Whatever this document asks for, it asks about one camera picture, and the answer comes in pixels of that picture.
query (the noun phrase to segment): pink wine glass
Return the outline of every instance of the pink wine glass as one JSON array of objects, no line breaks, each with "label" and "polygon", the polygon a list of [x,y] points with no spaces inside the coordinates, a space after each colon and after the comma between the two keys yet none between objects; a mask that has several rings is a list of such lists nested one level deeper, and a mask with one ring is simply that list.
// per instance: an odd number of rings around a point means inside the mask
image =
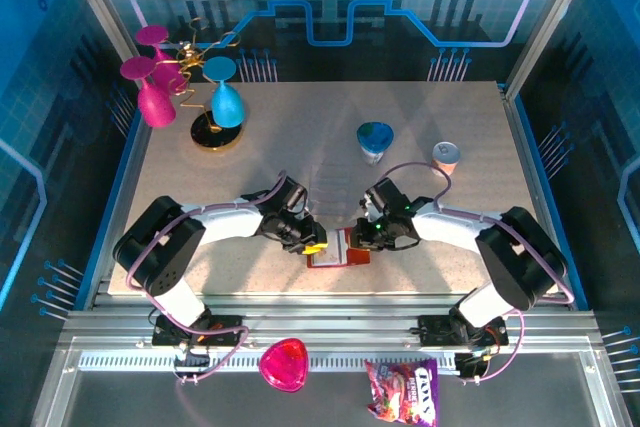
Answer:
[{"label": "pink wine glass", "polygon": [[165,54],[158,44],[169,38],[169,31],[162,25],[148,25],[138,31],[136,40],[141,45],[148,45],[156,51],[153,60],[156,63],[155,70],[151,73],[151,78],[155,84],[165,89],[169,94],[181,94],[187,89],[187,80],[180,73],[180,64],[161,64],[163,60],[172,60],[170,55]]},{"label": "pink wine glass", "polygon": [[174,121],[176,109],[167,90],[146,79],[155,67],[156,61],[149,57],[132,57],[120,66],[120,75],[125,79],[142,82],[142,88],[138,92],[138,108],[150,127],[161,128]]}]

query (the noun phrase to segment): candy bag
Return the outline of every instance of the candy bag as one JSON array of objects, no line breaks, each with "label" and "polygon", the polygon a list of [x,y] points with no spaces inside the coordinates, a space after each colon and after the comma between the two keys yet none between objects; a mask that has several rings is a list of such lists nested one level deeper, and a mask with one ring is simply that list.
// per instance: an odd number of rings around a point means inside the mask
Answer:
[{"label": "candy bag", "polygon": [[377,419],[410,425],[438,425],[438,363],[424,359],[411,363],[366,362]]}]

